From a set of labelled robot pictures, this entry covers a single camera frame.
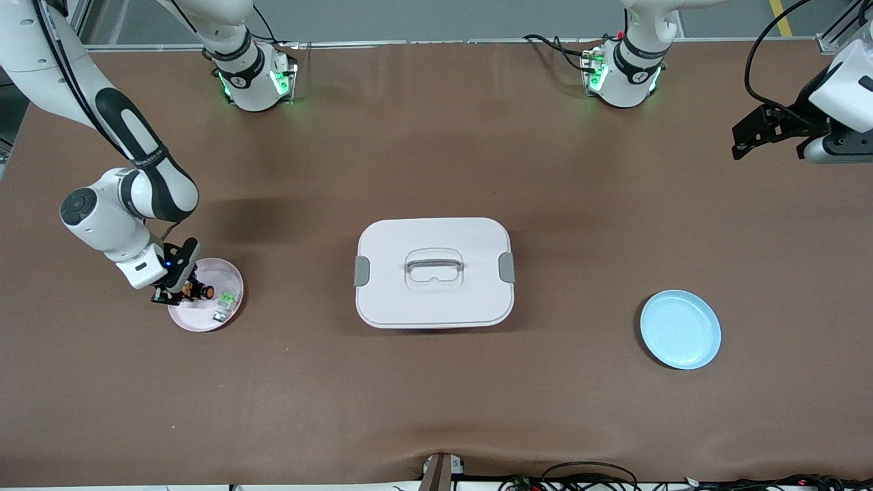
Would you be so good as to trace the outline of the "aluminium corner frame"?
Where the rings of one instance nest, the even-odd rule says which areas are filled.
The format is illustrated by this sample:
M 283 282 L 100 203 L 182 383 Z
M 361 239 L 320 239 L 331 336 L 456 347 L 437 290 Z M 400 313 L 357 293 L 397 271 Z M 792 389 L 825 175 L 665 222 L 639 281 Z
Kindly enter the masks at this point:
M 816 34 L 822 54 L 835 55 L 843 46 L 862 38 L 873 25 L 873 0 L 852 0 L 847 9 L 823 32 Z

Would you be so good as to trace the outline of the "aluminium frame bars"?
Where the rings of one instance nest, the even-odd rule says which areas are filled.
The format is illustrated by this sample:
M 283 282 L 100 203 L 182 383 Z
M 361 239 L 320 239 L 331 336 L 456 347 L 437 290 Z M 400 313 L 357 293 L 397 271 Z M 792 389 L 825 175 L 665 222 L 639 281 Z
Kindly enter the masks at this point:
M 65 0 L 68 7 L 68 15 L 66 20 L 72 26 L 79 40 L 87 43 L 87 23 L 90 16 L 91 4 L 93 0 Z

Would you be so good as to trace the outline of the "metal table edge rail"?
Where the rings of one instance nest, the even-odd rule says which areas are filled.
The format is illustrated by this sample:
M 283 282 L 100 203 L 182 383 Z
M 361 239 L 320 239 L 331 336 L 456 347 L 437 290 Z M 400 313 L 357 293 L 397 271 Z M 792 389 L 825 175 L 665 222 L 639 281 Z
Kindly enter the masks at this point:
M 689 42 L 752 42 L 754 38 L 677 38 L 674 46 Z M 818 37 L 767 37 L 768 42 L 811 41 L 820 53 L 830 55 L 838 51 L 838 45 L 827 43 Z M 355 42 L 280 42 L 278 47 L 290 50 L 311 49 L 357 49 L 374 48 L 378 46 L 419 46 L 419 44 L 524 44 L 524 38 L 471 38 L 470 40 L 452 41 L 410 41 L 410 40 L 378 40 Z M 199 52 L 202 44 L 87 44 L 85 50 L 92 53 L 169 53 L 169 52 Z

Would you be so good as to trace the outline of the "light blue round plate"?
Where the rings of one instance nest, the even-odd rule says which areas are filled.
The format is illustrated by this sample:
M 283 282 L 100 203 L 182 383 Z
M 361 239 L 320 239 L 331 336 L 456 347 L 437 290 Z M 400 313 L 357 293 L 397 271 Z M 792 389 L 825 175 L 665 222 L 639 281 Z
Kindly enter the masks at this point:
M 645 347 L 665 366 L 701 369 L 717 357 L 722 330 L 704 299 L 683 290 L 655 293 L 642 306 L 639 330 Z

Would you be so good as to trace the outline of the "green and grey switch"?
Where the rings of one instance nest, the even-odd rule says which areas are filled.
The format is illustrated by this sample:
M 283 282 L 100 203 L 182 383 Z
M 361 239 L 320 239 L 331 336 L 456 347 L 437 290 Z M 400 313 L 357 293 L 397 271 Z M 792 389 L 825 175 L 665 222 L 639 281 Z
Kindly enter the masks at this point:
M 211 319 L 218 323 L 226 323 L 234 314 L 236 314 L 238 302 L 241 298 L 242 295 L 237 290 L 227 289 L 222 291 L 221 295 L 216 298 L 216 304 Z

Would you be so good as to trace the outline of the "aluminium profile post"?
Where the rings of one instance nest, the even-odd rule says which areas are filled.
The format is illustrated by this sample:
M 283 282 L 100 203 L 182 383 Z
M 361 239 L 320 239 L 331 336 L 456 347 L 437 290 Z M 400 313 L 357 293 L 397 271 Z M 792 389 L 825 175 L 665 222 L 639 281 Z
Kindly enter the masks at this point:
M 435 453 L 425 460 L 423 470 L 417 491 L 459 491 L 458 478 L 464 476 L 464 460 L 455 454 Z

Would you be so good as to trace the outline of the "white lidded storage box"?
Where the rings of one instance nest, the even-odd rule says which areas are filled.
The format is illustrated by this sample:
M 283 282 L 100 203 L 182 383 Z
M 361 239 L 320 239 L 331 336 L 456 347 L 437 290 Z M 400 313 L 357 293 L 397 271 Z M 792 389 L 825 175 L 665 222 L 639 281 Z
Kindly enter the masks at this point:
M 502 323 L 515 304 L 515 283 L 502 282 L 498 257 L 510 236 L 490 218 L 381 220 L 363 230 L 357 255 L 370 261 L 367 285 L 355 287 L 359 317 L 377 329 L 462 329 Z M 462 271 L 408 261 L 454 258 Z

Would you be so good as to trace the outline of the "pink round plate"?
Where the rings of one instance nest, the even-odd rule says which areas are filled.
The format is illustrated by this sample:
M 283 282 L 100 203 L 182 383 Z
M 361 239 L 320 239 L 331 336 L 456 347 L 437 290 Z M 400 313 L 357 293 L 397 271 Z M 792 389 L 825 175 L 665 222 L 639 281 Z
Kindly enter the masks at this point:
M 183 301 L 178 306 L 169 306 L 168 313 L 178 327 L 190 332 L 203 333 L 221 329 L 229 324 L 242 308 L 244 293 L 246 293 L 242 274 L 231 262 L 221 260 L 221 258 L 203 258 L 196 262 L 196 277 L 199 282 L 214 286 L 214 298 L 199 299 L 199 301 L 193 302 Z M 216 298 L 227 289 L 237 290 L 241 293 L 242 298 L 238 302 L 236 314 L 226 323 L 218 323 L 211 319 L 211 315 L 214 311 Z

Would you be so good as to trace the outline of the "brown table cover mat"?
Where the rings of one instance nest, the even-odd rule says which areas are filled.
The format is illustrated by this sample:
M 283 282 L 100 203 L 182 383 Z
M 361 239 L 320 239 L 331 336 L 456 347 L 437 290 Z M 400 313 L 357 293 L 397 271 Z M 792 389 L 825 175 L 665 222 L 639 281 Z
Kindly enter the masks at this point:
M 100 53 L 201 202 L 171 240 L 246 278 L 190 333 L 57 215 L 124 164 L 29 108 L 0 180 L 0 487 L 406 481 L 604 461 L 643 481 L 873 477 L 873 166 L 732 159 L 748 44 L 680 43 L 631 110 L 530 44 L 310 50 L 292 105 L 228 105 L 199 53 Z M 510 234 L 499 325 L 369 327 L 353 261 L 379 220 Z M 717 357 L 665 366 L 642 306 L 683 290 Z

